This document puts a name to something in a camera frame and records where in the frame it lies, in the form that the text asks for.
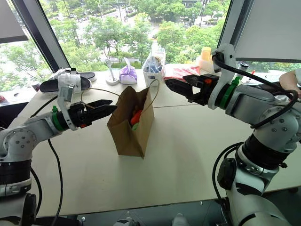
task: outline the robotic arm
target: robotic arm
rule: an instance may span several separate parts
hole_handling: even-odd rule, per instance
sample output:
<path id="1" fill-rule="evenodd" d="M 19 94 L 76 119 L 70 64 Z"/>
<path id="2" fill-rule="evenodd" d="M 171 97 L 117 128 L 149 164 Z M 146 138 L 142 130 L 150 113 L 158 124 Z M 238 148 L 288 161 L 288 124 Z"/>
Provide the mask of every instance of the robotic arm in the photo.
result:
<path id="1" fill-rule="evenodd" d="M 216 64 L 222 62 L 231 67 L 234 67 L 234 59 L 232 45 L 222 45 L 213 56 Z M 235 158 L 226 158 L 222 162 L 217 176 L 220 186 L 226 189 L 226 200 L 229 201 L 222 207 L 230 213 L 232 224 L 287 226 L 289 223 L 278 208 L 261 195 L 279 167 L 286 167 L 284 160 L 301 139 L 301 104 L 292 103 L 292 108 L 286 110 L 286 107 L 284 111 L 287 102 L 277 101 L 264 90 L 238 86 L 239 77 L 232 80 L 233 72 L 221 70 L 220 77 L 188 75 L 184 76 L 186 82 L 175 79 L 165 82 L 172 91 L 186 96 L 189 102 L 208 105 L 211 109 L 219 107 L 227 115 L 255 128 L 237 149 Z M 193 94 L 192 86 L 200 88 L 200 92 Z"/>
<path id="2" fill-rule="evenodd" d="M 61 135 L 67 129 L 76 130 L 93 121 L 110 115 L 117 106 L 111 100 L 83 102 L 65 107 L 71 101 L 73 88 L 59 87 L 58 103 L 53 111 L 30 118 L 23 125 L 0 132 L 0 225 L 30 226 L 35 220 L 36 197 L 27 193 L 31 189 L 30 178 L 32 151 L 39 142 Z"/>

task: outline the brown paper bag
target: brown paper bag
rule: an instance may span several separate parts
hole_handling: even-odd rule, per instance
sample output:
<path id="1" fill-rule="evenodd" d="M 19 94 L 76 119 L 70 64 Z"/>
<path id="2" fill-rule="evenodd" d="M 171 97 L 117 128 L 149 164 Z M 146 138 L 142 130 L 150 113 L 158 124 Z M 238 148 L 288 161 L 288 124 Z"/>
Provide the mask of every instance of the brown paper bag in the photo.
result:
<path id="1" fill-rule="evenodd" d="M 119 96 L 117 109 L 108 121 L 108 128 L 112 134 L 119 155 L 141 156 L 144 158 L 148 137 L 154 119 L 149 88 L 138 93 L 128 86 Z M 129 120 L 133 116 L 135 106 L 143 110 L 137 130 L 133 131 Z"/>

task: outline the plastic bottle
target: plastic bottle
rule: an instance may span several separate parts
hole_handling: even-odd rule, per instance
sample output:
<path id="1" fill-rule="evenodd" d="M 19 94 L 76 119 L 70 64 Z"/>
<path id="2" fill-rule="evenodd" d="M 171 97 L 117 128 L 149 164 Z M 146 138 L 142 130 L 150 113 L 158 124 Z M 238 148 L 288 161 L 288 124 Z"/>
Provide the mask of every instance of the plastic bottle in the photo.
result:
<path id="1" fill-rule="evenodd" d="M 212 55 L 210 53 L 210 47 L 203 47 L 201 55 L 196 59 L 196 65 L 199 66 L 202 70 L 209 72 L 210 74 L 216 74 L 214 72 Z"/>

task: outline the purple package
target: purple package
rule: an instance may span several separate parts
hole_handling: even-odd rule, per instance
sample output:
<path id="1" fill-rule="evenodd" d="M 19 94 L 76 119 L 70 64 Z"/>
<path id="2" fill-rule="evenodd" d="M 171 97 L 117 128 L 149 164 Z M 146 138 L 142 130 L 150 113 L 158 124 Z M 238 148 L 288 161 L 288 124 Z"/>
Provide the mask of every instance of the purple package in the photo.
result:
<path id="1" fill-rule="evenodd" d="M 136 69 L 131 66 L 129 60 L 124 57 L 127 65 L 120 69 L 119 80 L 121 84 L 136 84 L 137 83 L 137 73 Z"/>

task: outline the paper bag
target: paper bag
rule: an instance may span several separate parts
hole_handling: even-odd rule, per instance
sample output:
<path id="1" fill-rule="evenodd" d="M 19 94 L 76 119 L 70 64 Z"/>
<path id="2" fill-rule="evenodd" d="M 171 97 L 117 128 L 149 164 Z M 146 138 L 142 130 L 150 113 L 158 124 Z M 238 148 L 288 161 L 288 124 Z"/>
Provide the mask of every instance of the paper bag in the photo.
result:
<path id="1" fill-rule="evenodd" d="M 151 103 L 149 88 L 136 92 L 128 86 L 119 96 L 117 109 L 108 121 L 108 128 L 112 134 L 119 155 L 141 156 L 144 158 L 154 111 Z M 133 116 L 135 106 L 146 109 L 140 116 L 138 128 L 133 131 L 129 120 Z"/>

